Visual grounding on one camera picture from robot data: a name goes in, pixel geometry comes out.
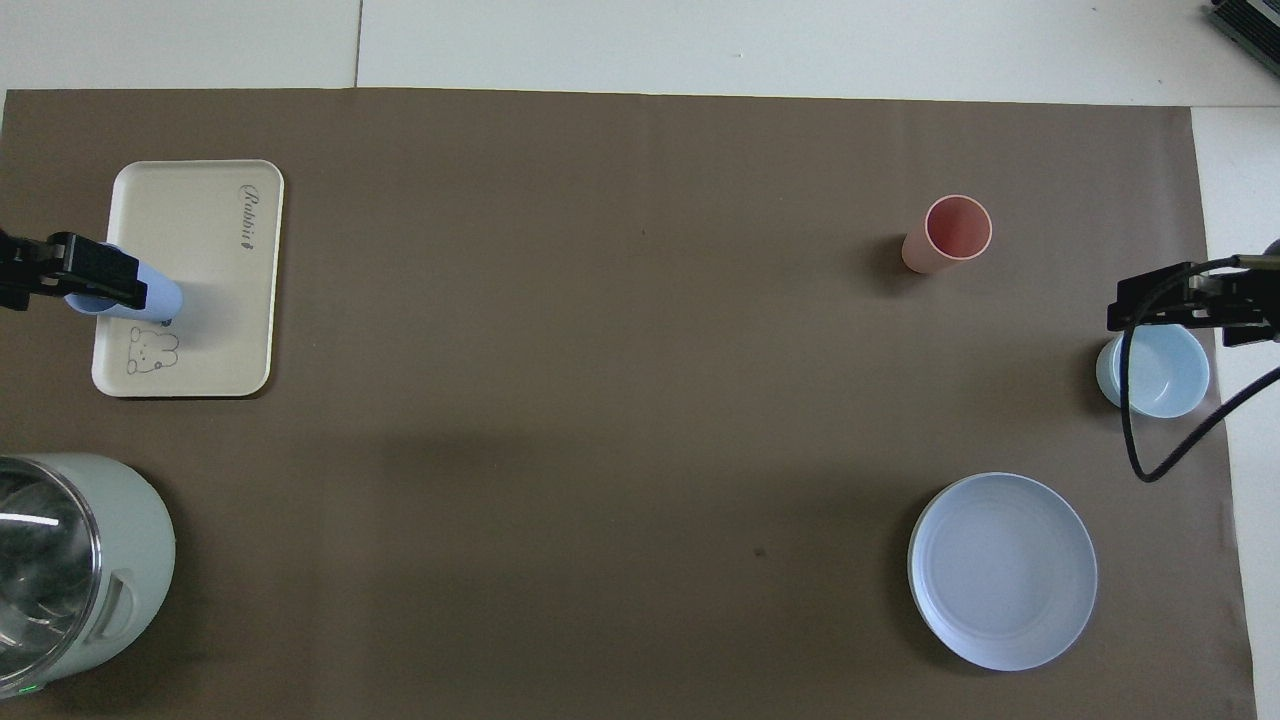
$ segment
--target electric kettle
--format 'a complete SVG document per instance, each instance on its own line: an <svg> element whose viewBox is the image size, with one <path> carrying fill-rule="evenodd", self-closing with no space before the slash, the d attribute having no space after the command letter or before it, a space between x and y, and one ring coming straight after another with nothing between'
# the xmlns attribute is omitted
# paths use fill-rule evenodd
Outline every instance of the electric kettle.
<svg viewBox="0 0 1280 720"><path fill-rule="evenodd" d="M160 609L173 565L169 512L127 465L0 456L0 698L128 647Z"/></svg>

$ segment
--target white table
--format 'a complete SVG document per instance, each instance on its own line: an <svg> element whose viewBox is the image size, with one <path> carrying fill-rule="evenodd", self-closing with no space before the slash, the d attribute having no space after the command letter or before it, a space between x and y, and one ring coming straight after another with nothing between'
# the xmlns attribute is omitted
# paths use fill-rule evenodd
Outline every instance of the white table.
<svg viewBox="0 0 1280 720"><path fill-rule="evenodd" d="M419 86L1190 105L1210 256L1280 237L1280 78L1192 0L0 0L0 88ZM1231 393L1280 346L1221 351ZM1280 719L1280 389L1228 420L1258 715Z"/></svg>

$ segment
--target beige tray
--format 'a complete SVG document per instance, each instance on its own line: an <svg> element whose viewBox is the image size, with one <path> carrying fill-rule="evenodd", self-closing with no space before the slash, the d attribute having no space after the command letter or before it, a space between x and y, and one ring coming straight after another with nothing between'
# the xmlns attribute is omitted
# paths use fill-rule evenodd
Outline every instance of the beige tray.
<svg viewBox="0 0 1280 720"><path fill-rule="evenodd" d="M143 161L115 178L106 242L183 291L156 324L99 318L93 384L115 397L236 397L271 370L284 178L266 160Z"/></svg>

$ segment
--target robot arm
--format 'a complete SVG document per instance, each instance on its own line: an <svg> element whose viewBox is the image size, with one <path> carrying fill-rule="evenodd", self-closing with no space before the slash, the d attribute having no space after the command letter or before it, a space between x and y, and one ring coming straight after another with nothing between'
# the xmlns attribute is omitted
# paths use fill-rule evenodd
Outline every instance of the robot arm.
<svg viewBox="0 0 1280 720"><path fill-rule="evenodd" d="M73 292L133 309L147 302L147 284L138 281L138 260L114 246L70 232L37 242L0 229L0 306L26 310L32 293Z"/></svg>
<svg viewBox="0 0 1280 720"><path fill-rule="evenodd" d="M1263 255L1235 255L1240 272L1185 277L1193 263L1179 263L1116 284L1107 306L1107 329L1178 323L1187 328L1224 328L1222 345L1280 341L1280 240ZM1171 287L1157 290L1171 282ZM1142 304L1149 299L1149 307ZM1142 311L1140 318L1135 314Z"/></svg>

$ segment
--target pink cup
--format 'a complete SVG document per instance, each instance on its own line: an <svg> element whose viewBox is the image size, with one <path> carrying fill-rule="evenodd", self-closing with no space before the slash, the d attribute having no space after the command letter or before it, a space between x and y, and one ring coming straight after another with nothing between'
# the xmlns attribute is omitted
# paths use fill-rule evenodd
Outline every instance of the pink cup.
<svg viewBox="0 0 1280 720"><path fill-rule="evenodd" d="M968 195L947 195L929 205L902 242L902 261L916 273L937 273L982 255L991 245L991 215Z"/></svg>

